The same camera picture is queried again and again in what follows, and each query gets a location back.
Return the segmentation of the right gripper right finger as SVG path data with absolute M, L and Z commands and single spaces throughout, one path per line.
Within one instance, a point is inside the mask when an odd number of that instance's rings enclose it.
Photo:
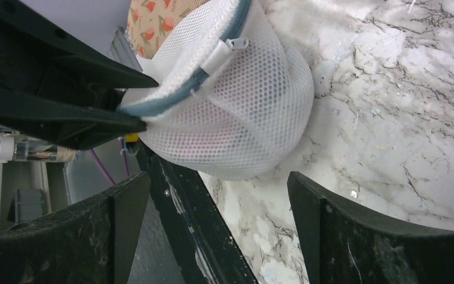
M 311 283 L 454 283 L 454 231 L 389 217 L 300 172 L 287 189 Z

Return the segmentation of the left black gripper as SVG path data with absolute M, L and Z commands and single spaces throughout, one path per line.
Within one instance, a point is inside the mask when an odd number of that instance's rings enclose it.
M 137 117 L 75 106 L 76 75 L 109 88 L 158 86 L 107 57 L 128 8 L 129 1 L 0 1 L 0 125 L 74 150 L 144 131 Z

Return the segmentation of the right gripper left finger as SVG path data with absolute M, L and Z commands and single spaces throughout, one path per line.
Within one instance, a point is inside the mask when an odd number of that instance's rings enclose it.
M 127 283 L 151 180 L 139 172 L 0 231 L 0 283 Z

